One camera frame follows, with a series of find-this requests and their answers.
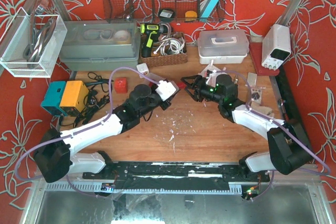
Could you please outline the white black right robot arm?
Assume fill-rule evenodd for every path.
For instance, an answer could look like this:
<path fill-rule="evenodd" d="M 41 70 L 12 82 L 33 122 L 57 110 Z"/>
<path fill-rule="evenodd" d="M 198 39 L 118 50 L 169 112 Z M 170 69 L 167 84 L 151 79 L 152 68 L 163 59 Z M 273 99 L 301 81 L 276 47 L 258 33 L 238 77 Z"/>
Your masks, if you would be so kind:
<path fill-rule="evenodd" d="M 242 125 L 267 140 L 267 152 L 250 153 L 239 160 L 245 177 L 266 170 L 276 170 L 288 175 L 312 160 L 310 141 L 302 125 L 295 119 L 273 119 L 248 108 L 246 102 L 238 98 L 238 85 L 231 76 L 219 74 L 214 85 L 207 84 L 207 78 L 201 75 L 182 77 L 181 81 L 194 101 L 217 103 L 223 118 Z"/>

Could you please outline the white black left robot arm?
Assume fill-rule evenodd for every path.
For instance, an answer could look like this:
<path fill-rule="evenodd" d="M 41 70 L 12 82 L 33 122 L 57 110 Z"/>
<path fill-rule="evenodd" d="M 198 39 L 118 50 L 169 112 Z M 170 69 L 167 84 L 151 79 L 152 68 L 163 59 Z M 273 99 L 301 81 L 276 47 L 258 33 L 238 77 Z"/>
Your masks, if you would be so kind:
<path fill-rule="evenodd" d="M 68 173 L 99 173 L 106 165 L 105 158 L 101 154 L 86 157 L 81 150 L 136 127 L 142 117 L 158 107 L 166 110 L 178 90 L 167 81 L 152 86 L 138 84 L 112 113 L 72 130 L 48 130 L 33 154 L 45 181 L 54 183 Z"/>

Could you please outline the orange black handle screwdriver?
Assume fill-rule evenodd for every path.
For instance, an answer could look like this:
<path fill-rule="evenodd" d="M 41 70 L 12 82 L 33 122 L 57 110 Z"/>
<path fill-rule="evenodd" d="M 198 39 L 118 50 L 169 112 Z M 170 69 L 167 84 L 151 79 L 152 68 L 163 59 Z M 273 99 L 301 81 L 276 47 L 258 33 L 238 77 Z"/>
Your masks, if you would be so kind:
<path fill-rule="evenodd" d="M 238 75 L 235 75 L 235 78 L 234 78 L 234 84 L 237 84 L 237 83 L 238 83 L 238 80 L 239 80 Z"/>

